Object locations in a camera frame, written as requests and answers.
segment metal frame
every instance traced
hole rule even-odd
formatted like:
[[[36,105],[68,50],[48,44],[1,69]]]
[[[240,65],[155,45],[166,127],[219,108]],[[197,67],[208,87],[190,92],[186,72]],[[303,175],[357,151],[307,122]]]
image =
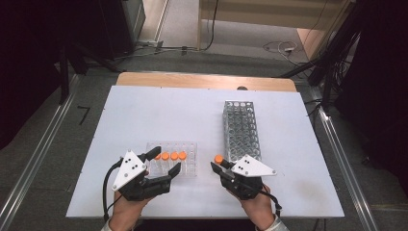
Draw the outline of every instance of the metal frame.
[[[30,161],[24,168],[23,173],[20,175],[17,182],[13,186],[13,189],[8,195],[6,203],[1,209],[0,230],[7,231],[12,224],[15,214],[17,213],[21,202],[23,201],[27,191],[29,190],[31,183],[36,177],[38,169],[48,152],[48,148],[50,147],[55,135],[58,132],[58,129],[60,128],[61,123],[64,120],[66,112],[68,111],[72,103],[80,82],[81,79],[77,74],[75,74],[72,77],[70,83],[71,94],[67,97],[65,102],[57,108],[57,111],[48,124],[45,133],[42,135],[42,138],[39,141],[38,146],[34,151]]]
[[[311,94],[314,99],[321,99],[321,94],[319,87],[312,87]],[[347,185],[348,191],[353,200],[354,206],[356,208],[357,214],[360,217],[360,221],[366,231],[377,231],[379,230],[375,219],[372,215],[370,205],[368,204],[366,197],[358,183],[357,177],[348,162],[347,156],[343,150],[342,144],[339,137],[337,136],[336,129],[329,116],[323,108],[319,108],[319,116],[323,124],[324,130],[327,134],[330,144],[332,145],[334,155],[339,164],[340,170],[342,171],[345,184]]]

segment white tabletop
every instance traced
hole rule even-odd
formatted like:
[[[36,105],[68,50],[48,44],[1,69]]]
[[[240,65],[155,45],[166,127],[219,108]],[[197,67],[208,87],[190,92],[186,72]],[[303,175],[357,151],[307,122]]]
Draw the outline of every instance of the white tabletop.
[[[297,92],[114,86],[108,96],[66,216],[100,218],[106,172],[128,149],[151,141],[197,143],[197,176],[176,177],[170,193],[143,209],[144,218],[246,218],[220,184],[210,162],[223,153],[225,100],[254,102],[262,162],[276,169],[263,177],[283,207],[282,217],[343,217],[304,104]],[[108,184],[108,204],[114,194]]]

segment orange cap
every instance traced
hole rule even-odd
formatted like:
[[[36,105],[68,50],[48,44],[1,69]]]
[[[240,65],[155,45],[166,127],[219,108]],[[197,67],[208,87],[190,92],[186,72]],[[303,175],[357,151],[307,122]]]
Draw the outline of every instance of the orange cap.
[[[176,151],[171,153],[171,161],[176,161],[178,159],[178,153]]]
[[[181,151],[181,152],[179,153],[179,158],[180,158],[180,160],[182,160],[182,161],[186,160],[186,158],[187,158],[187,153],[186,153],[185,151]]]
[[[157,155],[154,159],[155,159],[156,161],[159,161],[160,158],[162,158],[162,154]]]
[[[162,153],[162,159],[163,159],[164,161],[167,161],[169,157],[170,157],[170,155],[168,155],[168,152]]]
[[[215,162],[217,165],[220,165],[221,162],[222,162],[222,160],[224,160],[224,158],[223,158],[221,155],[216,155],[216,156],[214,157],[214,162]]]

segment black stand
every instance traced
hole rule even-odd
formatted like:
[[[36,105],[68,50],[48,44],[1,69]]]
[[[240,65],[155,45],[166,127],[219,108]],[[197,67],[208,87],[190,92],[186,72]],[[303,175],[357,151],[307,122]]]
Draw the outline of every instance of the black stand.
[[[72,64],[75,73],[86,75],[88,67],[85,63],[84,56],[97,61],[112,72],[121,73],[124,71],[119,70],[116,66],[93,54],[86,47],[77,43],[66,42],[60,50],[60,72],[62,77],[60,105],[63,104],[69,96],[68,61]]]
[[[317,86],[325,76],[323,96],[320,105],[327,115],[335,63],[342,60],[342,53],[349,49],[348,46],[352,45],[350,42],[353,37],[361,30],[364,20],[365,2],[366,1],[364,0],[360,0],[355,3],[351,13],[345,19],[338,33],[333,37],[333,40],[321,56],[279,76],[281,78],[291,78],[292,76],[315,66],[316,68],[313,69],[308,78],[308,82],[311,86]]]

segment human hand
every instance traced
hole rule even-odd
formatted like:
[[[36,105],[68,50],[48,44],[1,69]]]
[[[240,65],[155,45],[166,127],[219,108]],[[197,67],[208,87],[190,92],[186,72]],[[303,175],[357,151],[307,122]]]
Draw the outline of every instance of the human hand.
[[[265,187],[262,189],[262,191],[270,193],[270,188],[267,185],[264,186]],[[255,198],[248,200],[240,200],[238,197],[236,198],[240,201],[241,206],[248,215],[249,219],[258,227],[259,230],[268,229],[275,221],[270,198],[266,195],[258,193]]]
[[[119,200],[114,205],[114,213],[109,222],[109,227],[114,231],[131,230],[141,214],[144,206],[154,197],[142,201],[129,201],[121,196],[120,192],[115,192],[115,200]]]

